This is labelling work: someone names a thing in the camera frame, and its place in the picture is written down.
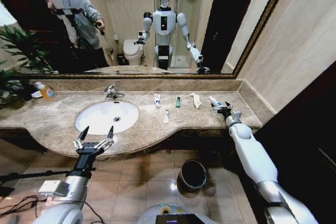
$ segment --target person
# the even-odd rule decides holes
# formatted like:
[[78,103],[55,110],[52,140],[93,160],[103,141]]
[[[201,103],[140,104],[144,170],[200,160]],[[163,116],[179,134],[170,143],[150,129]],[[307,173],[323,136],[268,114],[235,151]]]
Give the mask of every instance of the person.
[[[64,14],[58,15],[63,20],[70,42],[75,48],[76,58],[79,58],[80,66],[76,66],[80,70],[86,71],[94,68],[108,67],[104,51],[100,46],[97,30],[93,24],[97,24],[97,28],[101,31],[105,29],[104,20],[101,14],[95,9],[89,0],[47,0],[48,8],[52,10],[63,9]],[[83,13],[73,14],[70,8],[82,9]]]

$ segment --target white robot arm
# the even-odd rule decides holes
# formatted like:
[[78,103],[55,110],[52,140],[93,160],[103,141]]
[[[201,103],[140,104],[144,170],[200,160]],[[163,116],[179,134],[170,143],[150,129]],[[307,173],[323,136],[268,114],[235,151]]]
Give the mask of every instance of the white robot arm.
[[200,51],[196,48],[194,42],[189,41],[189,29],[187,25],[187,19],[183,13],[179,13],[177,16],[177,24],[181,29],[183,38],[187,43],[187,49],[191,53],[191,57],[194,62],[197,64],[197,73],[209,73],[209,68],[203,67],[203,55],[201,55]]
[[143,14],[143,30],[139,31],[138,41],[134,42],[134,44],[146,44],[146,40],[148,40],[150,36],[150,29],[153,22],[153,16],[151,13],[146,12]]
[[79,157],[72,170],[66,175],[65,181],[46,180],[39,193],[48,196],[43,214],[33,224],[81,224],[81,212],[87,196],[87,183],[91,178],[95,157],[102,154],[114,143],[113,126],[107,138],[101,142],[85,142],[89,127],[74,139],[74,146]]
[[316,224],[318,223],[309,209],[290,196],[278,184],[278,170],[264,147],[256,141],[252,130],[241,123],[241,112],[232,112],[228,107],[217,108],[228,124],[238,157],[246,174],[256,183],[260,194],[273,206],[265,210],[268,223],[274,224]]

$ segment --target dark wooden door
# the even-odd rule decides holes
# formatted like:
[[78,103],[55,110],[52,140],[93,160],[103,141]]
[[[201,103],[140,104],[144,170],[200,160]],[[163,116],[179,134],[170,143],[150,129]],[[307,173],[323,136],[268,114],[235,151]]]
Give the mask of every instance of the dark wooden door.
[[251,0],[214,0],[202,54],[211,73],[220,73]]
[[69,40],[63,22],[47,8],[46,0],[1,0],[24,30],[37,33],[43,48],[49,51],[51,65],[60,72],[71,72],[67,57]]

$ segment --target faucet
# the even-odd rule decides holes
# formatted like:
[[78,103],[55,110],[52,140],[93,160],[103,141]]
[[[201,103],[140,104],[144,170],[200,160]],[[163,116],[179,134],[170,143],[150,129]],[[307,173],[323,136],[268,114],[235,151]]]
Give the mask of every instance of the faucet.
[[108,86],[104,90],[104,94],[106,94],[106,97],[105,97],[106,100],[110,100],[111,98],[113,98],[113,99],[121,98],[121,97],[125,96],[125,94],[117,92],[117,90],[115,89],[114,86]]

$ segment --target black trash can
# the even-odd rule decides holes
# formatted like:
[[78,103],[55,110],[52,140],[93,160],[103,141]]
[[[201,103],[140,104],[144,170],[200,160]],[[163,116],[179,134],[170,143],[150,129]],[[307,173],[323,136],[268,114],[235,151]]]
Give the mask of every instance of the black trash can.
[[206,182],[205,169],[197,160],[186,161],[177,177],[179,186],[188,192],[200,189]]
[[117,54],[117,62],[120,66],[129,65],[129,62],[125,58],[124,54]]

